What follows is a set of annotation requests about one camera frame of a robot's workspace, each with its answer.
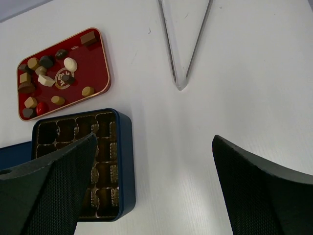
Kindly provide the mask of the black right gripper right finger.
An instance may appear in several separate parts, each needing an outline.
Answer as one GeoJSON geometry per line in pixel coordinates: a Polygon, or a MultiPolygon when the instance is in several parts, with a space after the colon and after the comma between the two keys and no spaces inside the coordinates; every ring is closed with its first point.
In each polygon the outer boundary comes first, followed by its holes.
{"type": "Polygon", "coordinates": [[[235,235],[311,235],[313,177],[216,135],[214,163],[235,235]]]}

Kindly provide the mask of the white oval chocolate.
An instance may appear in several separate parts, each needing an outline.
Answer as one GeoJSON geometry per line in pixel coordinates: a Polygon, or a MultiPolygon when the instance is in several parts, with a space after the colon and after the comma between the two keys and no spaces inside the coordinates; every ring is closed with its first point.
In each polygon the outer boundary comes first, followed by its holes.
{"type": "Polygon", "coordinates": [[[76,61],[70,57],[64,59],[64,67],[70,72],[75,72],[78,68],[76,61]]]}

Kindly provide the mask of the metal tongs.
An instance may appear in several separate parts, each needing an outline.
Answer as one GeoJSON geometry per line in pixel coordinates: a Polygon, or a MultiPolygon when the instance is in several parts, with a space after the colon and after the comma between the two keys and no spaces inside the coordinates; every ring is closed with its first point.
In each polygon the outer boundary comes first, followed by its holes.
{"type": "Polygon", "coordinates": [[[186,88],[189,82],[190,74],[193,68],[193,63],[195,57],[198,53],[198,48],[201,43],[202,34],[204,32],[206,22],[208,20],[208,16],[210,14],[210,10],[212,7],[213,1],[209,0],[207,2],[207,7],[205,9],[205,13],[203,15],[202,23],[199,28],[199,32],[197,35],[197,40],[194,44],[194,48],[192,51],[192,55],[190,57],[190,61],[186,71],[183,71],[181,67],[180,59],[179,59],[179,50],[177,47],[177,41],[175,37],[174,30],[170,28],[173,25],[173,21],[170,19],[170,6],[165,0],[158,1],[158,8],[161,16],[162,27],[165,36],[165,42],[167,45],[168,58],[170,63],[170,68],[172,71],[173,83],[179,91],[182,91],[186,88]]]}

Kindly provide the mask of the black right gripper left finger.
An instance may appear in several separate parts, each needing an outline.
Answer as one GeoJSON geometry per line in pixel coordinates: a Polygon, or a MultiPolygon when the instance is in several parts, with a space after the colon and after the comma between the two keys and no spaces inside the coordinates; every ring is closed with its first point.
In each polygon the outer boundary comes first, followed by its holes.
{"type": "Polygon", "coordinates": [[[95,134],[0,172],[2,235],[75,233],[97,150],[95,134]]]}

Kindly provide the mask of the white square chocolate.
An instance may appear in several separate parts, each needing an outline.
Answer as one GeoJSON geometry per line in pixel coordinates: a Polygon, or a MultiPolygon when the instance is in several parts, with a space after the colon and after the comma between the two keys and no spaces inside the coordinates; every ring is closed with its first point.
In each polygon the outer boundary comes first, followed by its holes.
{"type": "Polygon", "coordinates": [[[52,87],[55,83],[55,80],[49,76],[40,74],[38,76],[38,82],[46,87],[52,87]]]}

